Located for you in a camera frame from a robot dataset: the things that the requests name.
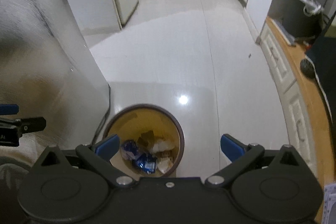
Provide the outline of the white blue plastic bag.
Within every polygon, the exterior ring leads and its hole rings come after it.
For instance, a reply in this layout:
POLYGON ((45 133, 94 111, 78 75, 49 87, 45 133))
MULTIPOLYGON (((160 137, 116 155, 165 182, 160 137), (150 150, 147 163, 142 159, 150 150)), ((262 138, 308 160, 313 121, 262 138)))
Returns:
POLYGON ((124 160, 137 160, 139 158, 139 147, 134 140, 126 140, 120 147, 120 153, 124 160))

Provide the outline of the brown paper bag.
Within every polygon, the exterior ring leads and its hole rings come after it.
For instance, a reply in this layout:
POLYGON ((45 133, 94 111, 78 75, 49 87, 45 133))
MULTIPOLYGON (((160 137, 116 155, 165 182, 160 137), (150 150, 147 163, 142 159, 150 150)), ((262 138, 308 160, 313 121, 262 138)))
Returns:
POLYGON ((142 133, 136 143, 140 149, 152 152, 155 144, 155 135, 153 130, 142 133))

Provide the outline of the crushed blue Pepsi can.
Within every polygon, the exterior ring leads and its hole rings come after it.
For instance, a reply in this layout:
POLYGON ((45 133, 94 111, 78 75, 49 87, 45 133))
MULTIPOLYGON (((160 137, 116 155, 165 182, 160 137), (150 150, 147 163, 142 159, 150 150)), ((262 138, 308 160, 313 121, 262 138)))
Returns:
POLYGON ((137 159, 131 161, 132 166, 145 174, 154 174, 157 158, 150 153, 142 153, 137 159))

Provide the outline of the white paper wad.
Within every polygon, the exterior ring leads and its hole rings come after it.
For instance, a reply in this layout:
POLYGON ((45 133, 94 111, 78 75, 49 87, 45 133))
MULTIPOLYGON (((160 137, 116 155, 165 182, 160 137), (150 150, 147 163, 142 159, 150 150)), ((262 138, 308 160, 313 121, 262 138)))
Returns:
POLYGON ((157 139, 154 144, 150 147, 149 151, 151 153, 159 153, 165 151, 171 151, 175 148, 175 144, 171 140, 167 139, 157 139))

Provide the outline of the white orange plastic bag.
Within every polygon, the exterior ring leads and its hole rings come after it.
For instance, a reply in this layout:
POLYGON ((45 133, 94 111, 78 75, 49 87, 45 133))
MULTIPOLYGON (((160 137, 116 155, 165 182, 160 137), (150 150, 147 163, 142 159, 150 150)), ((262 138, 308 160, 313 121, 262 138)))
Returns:
POLYGON ((174 162, 171 157, 161 157, 157 160, 157 169, 161 174, 168 173, 169 170, 173 167, 174 162))

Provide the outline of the red gold cigarette box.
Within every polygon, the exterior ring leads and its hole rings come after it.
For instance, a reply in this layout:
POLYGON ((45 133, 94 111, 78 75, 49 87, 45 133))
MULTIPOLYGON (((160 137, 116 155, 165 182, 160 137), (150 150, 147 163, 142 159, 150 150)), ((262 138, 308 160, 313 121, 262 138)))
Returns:
POLYGON ((157 153, 157 158, 159 161, 163 161, 165 159, 169 159, 170 161, 174 161, 174 157, 173 157, 173 151, 162 151, 157 153))

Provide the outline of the yellow round trash bin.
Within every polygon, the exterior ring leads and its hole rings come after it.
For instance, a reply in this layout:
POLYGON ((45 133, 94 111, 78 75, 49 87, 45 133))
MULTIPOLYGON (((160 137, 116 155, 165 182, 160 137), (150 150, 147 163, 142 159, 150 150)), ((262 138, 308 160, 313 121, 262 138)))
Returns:
MULTIPOLYGON (((177 167, 183 156, 185 138, 181 125, 167 110, 151 104, 139 104, 125 108, 108 123, 103 137, 116 134, 120 138, 121 146, 126 140, 134 140, 136 142, 142 133, 149 130, 153 130, 155 140, 167 139, 175 144, 175 148, 172 150, 174 165, 168 173, 161 174, 156 166, 154 174, 145 174, 132 166, 131 161, 124 160, 120 149, 110 159, 111 164, 135 180, 139 180, 140 177, 175 177, 177 167)), ((139 155, 142 153, 150 153, 157 158, 157 153, 151 153, 139 148, 139 155)))

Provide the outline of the wooden top low cabinet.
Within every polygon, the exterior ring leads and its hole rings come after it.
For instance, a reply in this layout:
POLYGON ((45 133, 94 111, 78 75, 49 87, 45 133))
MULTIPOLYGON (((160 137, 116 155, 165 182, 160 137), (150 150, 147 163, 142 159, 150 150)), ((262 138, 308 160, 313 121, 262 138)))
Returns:
POLYGON ((266 18, 257 41, 276 84, 289 143, 297 149, 322 187, 334 183, 329 113, 318 84, 304 76, 299 67, 305 58, 305 46, 290 46, 270 17, 266 18))

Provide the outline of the black have a nice day cloth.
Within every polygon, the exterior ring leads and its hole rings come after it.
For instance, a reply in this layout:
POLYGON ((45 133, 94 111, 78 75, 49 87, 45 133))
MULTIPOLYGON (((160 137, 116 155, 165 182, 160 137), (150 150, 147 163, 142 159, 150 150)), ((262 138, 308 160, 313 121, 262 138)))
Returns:
POLYGON ((332 133, 335 133, 335 36, 327 36, 327 31, 334 19, 335 13, 321 35, 306 51, 306 58, 313 65, 315 78, 329 112, 332 133))

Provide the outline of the black bin with liner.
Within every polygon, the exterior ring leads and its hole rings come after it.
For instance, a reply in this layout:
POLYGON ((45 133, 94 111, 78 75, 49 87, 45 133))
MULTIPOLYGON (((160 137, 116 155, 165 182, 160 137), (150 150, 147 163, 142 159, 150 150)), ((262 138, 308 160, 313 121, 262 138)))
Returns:
POLYGON ((287 0, 282 26, 295 39, 313 38, 321 30, 322 14, 316 0, 287 0))

